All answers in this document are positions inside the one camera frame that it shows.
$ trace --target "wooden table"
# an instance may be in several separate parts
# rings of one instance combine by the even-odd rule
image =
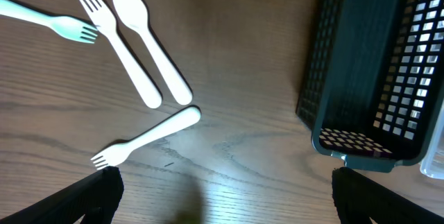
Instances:
[[[19,0],[87,19],[78,0]],[[339,223],[331,174],[295,114],[317,0],[145,0],[151,26],[194,91],[203,118],[136,150],[120,169],[115,223]],[[148,109],[103,37],[72,42],[0,19],[0,218],[95,172],[89,161],[178,105],[142,40],[120,30],[160,87]],[[366,176],[440,215],[444,181],[418,166]]]

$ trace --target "brown tabletop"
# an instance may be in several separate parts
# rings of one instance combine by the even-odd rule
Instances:
[[[78,0],[18,0],[88,19]],[[339,223],[331,174],[295,116],[317,0],[145,0],[150,21],[203,117],[121,164],[114,223]],[[104,36],[95,44],[0,17],[0,218],[95,172],[90,157],[131,139],[178,105],[140,37],[120,31],[159,86],[147,108]],[[370,179],[444,215],[444,181],[419,166]]]

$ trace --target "fork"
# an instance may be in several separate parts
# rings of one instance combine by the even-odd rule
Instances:
[[[133,140],[124,144],[113,144],[105,148],[97,155],[93,156],[91,160],[93,161],[97,170],[103,169],[107,166],[117,166],[120,163],[125,162],[131,152],[133,152],[135,149],[159,138],[192,126],[199,120],[200,110],[195,106],[187,107]]]
[[[131,52],[117,33],[116,18],[103,0],[79,0],[94,25],[105,37],[120,58],[142,100],[150,108],[157,108],[162,103],[162,96],[148,74],[134,59]]]
[[[14,17],[47,26],[68,40],[93,44],[97,29],[69,16],[49,16],[10,0],[0,0],[0,15]]]

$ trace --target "white fork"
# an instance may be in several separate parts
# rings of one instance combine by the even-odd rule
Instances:
[[[103,0],[79,0],[92,22],[110,41],[145,104],[157,108],[162,96],[117,33],[116,18]]]
[[[192,126],[197,123],[199,119],[200,110],[194,106],[187,107],[133,140],[124,144],[113,144],[107,147],[97,155],[93,156],[91,160],[97,170],[103,169],[106,166],[117,166],[120,163],[125,162],[126,158],[128,158],[131,152],[135,149]]]

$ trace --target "clear plastic container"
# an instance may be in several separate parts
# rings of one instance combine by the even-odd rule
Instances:
[[[444,103],[432,134],[427,154],[421,162],[421,173],[444,180]]]

